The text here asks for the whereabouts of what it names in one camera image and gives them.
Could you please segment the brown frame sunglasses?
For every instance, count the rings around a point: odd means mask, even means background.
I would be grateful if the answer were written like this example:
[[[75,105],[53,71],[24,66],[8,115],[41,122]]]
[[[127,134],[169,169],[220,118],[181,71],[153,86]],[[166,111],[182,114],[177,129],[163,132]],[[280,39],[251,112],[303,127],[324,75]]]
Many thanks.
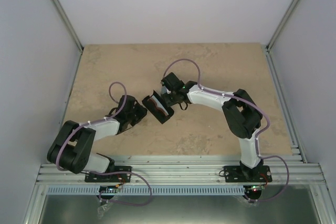
[[[168,116],[168,111],[166,108],[163,106],[163,104],[156,98],[156,97],[150,97],[149,102],[155,107],[157,111],[160,111],[163,113],[165,116]]]

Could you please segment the black glasses case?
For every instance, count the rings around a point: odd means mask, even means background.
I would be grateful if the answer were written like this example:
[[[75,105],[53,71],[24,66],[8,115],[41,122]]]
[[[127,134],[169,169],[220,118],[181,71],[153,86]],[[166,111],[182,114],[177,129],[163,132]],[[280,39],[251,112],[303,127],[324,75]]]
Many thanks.
[[[164,100],[156,91],[153,91],[152,95],[146,96],[142,100],[142,104],[161,124],[164,124],[174,115],[174,110],[166,106]]]

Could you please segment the light blue cloth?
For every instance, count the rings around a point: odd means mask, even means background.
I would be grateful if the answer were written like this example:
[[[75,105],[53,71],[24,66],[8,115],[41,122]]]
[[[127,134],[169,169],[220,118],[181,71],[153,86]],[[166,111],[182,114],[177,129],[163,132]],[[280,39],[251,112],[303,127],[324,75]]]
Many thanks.
[[[160,109],[165,109],[165,105],[157,98],[155,97],[154,95],[151,96],[151,100],[153,101],[153,103],[155,104],[155,106],[157,108],[160,108]]]

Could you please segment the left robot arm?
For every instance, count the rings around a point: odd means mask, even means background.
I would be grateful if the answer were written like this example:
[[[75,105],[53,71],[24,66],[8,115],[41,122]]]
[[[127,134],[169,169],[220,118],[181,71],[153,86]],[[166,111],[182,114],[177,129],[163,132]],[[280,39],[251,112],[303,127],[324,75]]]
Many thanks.
[[[114,160],[93,153],[93,143],[127,131],[146,115],[147,109],[135,97],[123,95],[118,106],[111,109],[101,120],[82,124],[72,120],[66,121],[47,153],[47,161],[74,174],[97,173],[102,181],[108,182],[115,175]]]

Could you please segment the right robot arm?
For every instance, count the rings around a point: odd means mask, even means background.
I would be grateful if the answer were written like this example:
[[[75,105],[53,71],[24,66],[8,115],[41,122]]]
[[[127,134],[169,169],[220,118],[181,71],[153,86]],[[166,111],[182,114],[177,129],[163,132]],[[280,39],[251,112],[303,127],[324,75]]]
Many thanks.
[[[259,157],[257,135],[263,117],[245,90],[224,92],[195,81],[184,83],[172,72],[161,80],[161,85],[161,97],[168,107],[181,103],[199,104],[223,112],[230,131],[239,139],[242,178],[252,182],[260,176],[264,162]]]

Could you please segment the clear plastic wrap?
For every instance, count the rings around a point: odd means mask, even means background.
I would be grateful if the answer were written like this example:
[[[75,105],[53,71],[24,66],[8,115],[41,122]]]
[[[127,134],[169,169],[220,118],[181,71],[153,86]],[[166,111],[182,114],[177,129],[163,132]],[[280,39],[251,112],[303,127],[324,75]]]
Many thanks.
[[[103,218],[104,214],[106,214],[111,208],[110,202],[101,202],[100,206],[97,208],[97,218],[100,220]]]

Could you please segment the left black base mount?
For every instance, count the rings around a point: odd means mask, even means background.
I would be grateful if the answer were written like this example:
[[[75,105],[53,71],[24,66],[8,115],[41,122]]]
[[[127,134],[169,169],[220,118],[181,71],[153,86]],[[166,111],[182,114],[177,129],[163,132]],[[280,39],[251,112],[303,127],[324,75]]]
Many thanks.
[[[97,175],[88,173],[85,175],[86,183],[129,183],[131,180],[131,166],[115,166],[113,175]]]

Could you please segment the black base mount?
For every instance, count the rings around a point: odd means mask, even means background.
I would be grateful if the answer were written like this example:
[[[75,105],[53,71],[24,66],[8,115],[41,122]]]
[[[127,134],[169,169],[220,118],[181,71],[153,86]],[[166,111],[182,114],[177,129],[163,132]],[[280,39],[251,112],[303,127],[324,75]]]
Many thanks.
[[[223,172],[227,183],[265,183],[272,182],[270,167],[263,165],[252,172],[242,170],[241,166],[224,166]]]
[[[85,175],[86,183],[129,183],[131,180],[131,166],[115,166],[113,175],[97,175],[88,173]]]

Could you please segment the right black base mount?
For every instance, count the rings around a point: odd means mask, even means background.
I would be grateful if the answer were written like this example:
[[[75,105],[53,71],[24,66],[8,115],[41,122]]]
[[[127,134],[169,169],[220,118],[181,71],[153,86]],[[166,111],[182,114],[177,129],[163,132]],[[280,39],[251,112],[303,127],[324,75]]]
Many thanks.
[[[224,166],[223,172],[227,183],[265,183],[272,182],[270,167],[263,165],[252,172],[242,170],[241,166]]]

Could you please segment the aluminium rail frame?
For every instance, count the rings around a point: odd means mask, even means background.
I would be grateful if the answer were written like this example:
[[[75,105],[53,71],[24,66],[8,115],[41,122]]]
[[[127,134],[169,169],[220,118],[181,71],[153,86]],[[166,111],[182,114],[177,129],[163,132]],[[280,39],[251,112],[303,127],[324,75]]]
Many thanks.
[[[270,185],[307,185],[311,193],[318,220],[321,223],[335,223],[335,212],[329,198],[329,191],[319,164],[307,163],[298,148],[283,159],[271,158],[264,161],[270,167]],[[131,166],[132,176],[126,185],[228,185],[219,176],[224,166],[236,165],[236,156],[115,156],[117,165]],[[98,185],[114,186],[115,183],[86,183],[85,174],[62,172],[53,164],[41,164],[33,194],[29,201],[24,223],[39,223],[42,217],[49,186],[58,185]]]

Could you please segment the right aluminium corner post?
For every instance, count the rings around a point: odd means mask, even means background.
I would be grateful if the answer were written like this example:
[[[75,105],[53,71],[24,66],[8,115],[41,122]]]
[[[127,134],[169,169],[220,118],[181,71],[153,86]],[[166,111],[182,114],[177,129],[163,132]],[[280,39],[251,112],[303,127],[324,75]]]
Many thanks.
[[[281,35],[282,31],[286,27],[288,21],[294,14],[295,10],[299,6],[301,0],[292,0],[286,9],[281,21],[279,22],[275,32],[273,33],[272,37],[270,38],[268,44],[265,46],[267,52],[271,52],[272,48],[274,47],[276,41],[278,40],[279,36]]]

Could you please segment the aluminium corner post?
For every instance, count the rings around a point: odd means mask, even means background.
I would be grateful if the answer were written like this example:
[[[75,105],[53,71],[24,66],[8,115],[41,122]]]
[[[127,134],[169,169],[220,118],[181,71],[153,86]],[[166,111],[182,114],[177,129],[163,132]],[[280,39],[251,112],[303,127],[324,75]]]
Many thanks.
[[[270,38],[268,44],[265,46],[267,52],[271,52],[272,48],[274,47],[276,41],[278,40],[279,36],[281,35],[282,31],[286,27],[288,21],[294,14],[295,10],[299,6],[301,0],[292,0],[286,9],[281,21],[279,22],[275,32],[273,33],[272,37]]]
[[[54,5],[54,7],[55,7],[58,15],[60,16],[63,24],[65,25],[66,29],[68,30],[68,33],[69,33],[70,37],[73,39],[76,47],[78,48],[79,52],[82,54],[84,46],[80,42],[79,37],[78,37],[77,33],[75,32],[75,29],[74,29],[70,19],[68,18],[68,15],[66,14],[60,0],[51,0],[51,2]]]

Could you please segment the left aluminium corner post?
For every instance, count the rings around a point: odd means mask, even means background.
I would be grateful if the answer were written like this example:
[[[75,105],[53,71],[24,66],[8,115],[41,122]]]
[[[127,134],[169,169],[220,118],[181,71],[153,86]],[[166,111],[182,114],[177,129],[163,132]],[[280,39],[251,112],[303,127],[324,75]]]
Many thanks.
[[[69,33],[70,37],[73,39],[76,47],[78,48],[79,52],[82,54],[84,46],[80,42],[79,37],[78,37],[77,33],[75,32],[75,29],[74,29],[70,19],[68,18],[68,15],[66,14],[60,0],[51,0],[51,2],[54,5],[54,7],[55,7],[58,15],[60,16],[63,24],[65,25],[66,29],[68,30],[68,33]]]

